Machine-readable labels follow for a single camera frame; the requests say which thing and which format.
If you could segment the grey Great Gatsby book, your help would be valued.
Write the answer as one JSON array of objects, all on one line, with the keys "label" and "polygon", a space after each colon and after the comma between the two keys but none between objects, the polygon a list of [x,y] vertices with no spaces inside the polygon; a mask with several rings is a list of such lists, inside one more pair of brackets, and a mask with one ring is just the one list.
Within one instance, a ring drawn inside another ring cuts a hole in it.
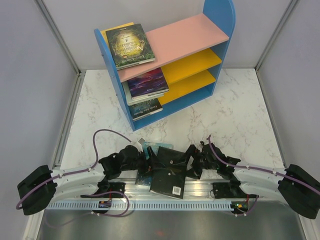
[{"label": "grey Great Gatsby book", "polygon": [[147,95],[142,97],[139,96],[138,99],[133,99],[128,84],[124,82],[122,83],[122,87],[125,94],[126,103],[128,106],[132,106],[134,104],[142,103],[148,100],[152,100],[152,99],[156,99],[164,96],[164,93],[157,93],[157,94],[152,94],[152,95]]}]

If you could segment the purple Robinson Crusoe book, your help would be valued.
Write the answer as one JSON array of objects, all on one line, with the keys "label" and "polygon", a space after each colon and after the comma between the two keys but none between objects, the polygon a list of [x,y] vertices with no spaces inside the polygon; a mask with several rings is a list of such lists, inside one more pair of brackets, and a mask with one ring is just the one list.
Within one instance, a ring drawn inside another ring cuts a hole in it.
[{"label": "purple Robinson Crusoe book", "polygon": [[169,86],[160,67],[131,78],[122,84],[133,100],[138,100],[169,91]]}]

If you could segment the dark blue Wuthering Heights book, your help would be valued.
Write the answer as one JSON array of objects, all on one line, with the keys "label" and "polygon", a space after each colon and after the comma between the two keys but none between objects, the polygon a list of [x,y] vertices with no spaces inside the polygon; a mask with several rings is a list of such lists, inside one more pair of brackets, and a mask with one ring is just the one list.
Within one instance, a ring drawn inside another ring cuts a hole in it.
[{"label": "dark blue Wuthering Heights book", "polygon": [[163,110],[157,98],[130,105],[128,108],[133,121],[140,120]]}]

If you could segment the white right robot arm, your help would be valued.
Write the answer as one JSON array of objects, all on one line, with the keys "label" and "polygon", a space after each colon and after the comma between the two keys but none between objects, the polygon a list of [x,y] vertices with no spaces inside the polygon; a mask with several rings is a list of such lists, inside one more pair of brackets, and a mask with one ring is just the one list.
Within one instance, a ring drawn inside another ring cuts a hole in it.
[{"label": "white right robot arm", "polygon": [[184,164],[193,159],[188,177],[199,179],[203,170],[215,170],[228,180],[234,197],[242,194],[266,197],[287,204],[297,214],[314,220],[320,210],[320,183],[302,167],[270,168],[226,156],[213,143],[193,144],[179,157]]}]

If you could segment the green Alice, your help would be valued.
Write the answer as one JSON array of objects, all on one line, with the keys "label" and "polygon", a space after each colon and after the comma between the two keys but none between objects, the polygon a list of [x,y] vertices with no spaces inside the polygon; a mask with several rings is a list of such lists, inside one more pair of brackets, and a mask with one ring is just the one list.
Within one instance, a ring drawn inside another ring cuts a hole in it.
[{"label": "green Alice", "polygon": [[140,23],[107,30],[105,35],[117,70],[156,60]]}]

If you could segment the black book with barcode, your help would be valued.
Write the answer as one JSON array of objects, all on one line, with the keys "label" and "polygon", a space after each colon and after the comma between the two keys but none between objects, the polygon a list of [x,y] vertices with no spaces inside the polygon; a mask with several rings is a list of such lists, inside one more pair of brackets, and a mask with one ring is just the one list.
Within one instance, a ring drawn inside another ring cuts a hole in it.
[{"label": "black book with barcode", "polygon": [[162,168],[153,170],[150,191],[175,199],[183,199],[187,167],[175,166],[177,150],[160,146],[157,157]]}]

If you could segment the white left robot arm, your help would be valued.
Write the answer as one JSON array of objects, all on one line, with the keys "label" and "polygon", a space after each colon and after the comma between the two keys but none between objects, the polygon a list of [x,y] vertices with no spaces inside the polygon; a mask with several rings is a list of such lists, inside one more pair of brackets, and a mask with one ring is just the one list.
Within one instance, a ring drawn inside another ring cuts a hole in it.
[{"label": "white left robot arm", "polygon": [[17,185],[20,201],[16,208],[30,216],[41,212],[49,204],[73,197],[123,198],[124,185],[116,186],[110,181],[124,171],[149,175],[158,163],[159,159],[151,147],[140,151],[128,145],[85,168],[51,170],[48,165],[42,165]]}]

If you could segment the yellow book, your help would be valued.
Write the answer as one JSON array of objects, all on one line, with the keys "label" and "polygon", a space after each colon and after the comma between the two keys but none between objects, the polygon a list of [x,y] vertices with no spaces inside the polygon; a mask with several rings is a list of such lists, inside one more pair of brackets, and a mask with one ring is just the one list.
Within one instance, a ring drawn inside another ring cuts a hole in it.
[{"label": "yellow book", "polygon": [[132,26],[133,24],[134,24],[133,22],[128,22],[128,23],[125,23],[125,24],[122,24],[122,25],[118,25],[118,26],[115,26],[115,27],[111,27],[111,28],[107,28],[107,29],[101,30],[100,33],[102,35],[106,35],[106,31],[111,31],[111,30],[115,30],[115,29],[119,29],[119,28]]}]

